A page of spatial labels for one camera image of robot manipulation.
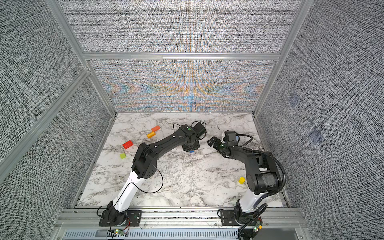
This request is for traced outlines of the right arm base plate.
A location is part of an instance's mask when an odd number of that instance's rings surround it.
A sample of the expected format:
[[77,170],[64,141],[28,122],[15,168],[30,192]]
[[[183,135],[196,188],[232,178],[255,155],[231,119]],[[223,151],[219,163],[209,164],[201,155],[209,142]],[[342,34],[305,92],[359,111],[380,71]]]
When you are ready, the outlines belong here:
[[238,210],[219,209],[217,215],[223,226],[242,226],[252,220],[256,216],[256,212],[243,213]]

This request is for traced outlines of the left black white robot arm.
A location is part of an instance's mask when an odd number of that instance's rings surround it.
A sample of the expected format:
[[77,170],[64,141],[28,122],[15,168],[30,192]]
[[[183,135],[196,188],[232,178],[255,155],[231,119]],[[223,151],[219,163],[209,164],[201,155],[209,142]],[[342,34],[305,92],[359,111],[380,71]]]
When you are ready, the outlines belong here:
[[206,135],[205,124],[196,122],[193,126],[180,125],[172,134],[152,144],[142,143],[133,159],[131,172],[119,194],[109,202],[100,217],[100,227],[122,226],[128,222],[128,209],[137,191],[154,194],[158,191],[144,191],[141,185],[145,180],[159,173],[157,162],[169,151],[182,146],[184,152],[195,151],[200,140]]

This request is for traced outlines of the yellow wood cylinder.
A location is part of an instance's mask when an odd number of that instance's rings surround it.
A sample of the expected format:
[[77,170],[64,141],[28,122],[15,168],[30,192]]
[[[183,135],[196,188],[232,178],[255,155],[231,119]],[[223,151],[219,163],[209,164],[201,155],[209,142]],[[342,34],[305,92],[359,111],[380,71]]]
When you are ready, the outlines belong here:
[[240,184],[244,184],[245,181],[246,181],[246,179],[245,179],[244,177],[240,177],[240,178],[239,178],[239,183],[240,183]]

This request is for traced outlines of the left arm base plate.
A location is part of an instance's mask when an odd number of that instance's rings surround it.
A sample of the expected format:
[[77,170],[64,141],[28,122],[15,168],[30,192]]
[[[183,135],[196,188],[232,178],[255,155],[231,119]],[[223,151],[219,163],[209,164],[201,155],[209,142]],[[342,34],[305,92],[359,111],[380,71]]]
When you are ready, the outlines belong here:
[[141,210],[127,210],[121,213],[103,211],[99,227],[138,227],[142,218]]

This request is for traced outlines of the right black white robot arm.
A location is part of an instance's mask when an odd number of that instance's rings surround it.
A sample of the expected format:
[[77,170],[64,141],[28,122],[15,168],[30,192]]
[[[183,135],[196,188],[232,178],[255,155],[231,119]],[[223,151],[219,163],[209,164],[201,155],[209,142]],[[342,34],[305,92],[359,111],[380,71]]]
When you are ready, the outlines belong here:
[[259,204],[268,197],[279,193],[285,186],[287,174],[283,165],[272,153],[264,152],[247,145],[254,138],[246,134],[228,132],[223,140],[212,137],[209,147],[224,158],[236,160],[245,165],[248,190],[237,200],[234,215],[238,224],[244,225],[261,212]]

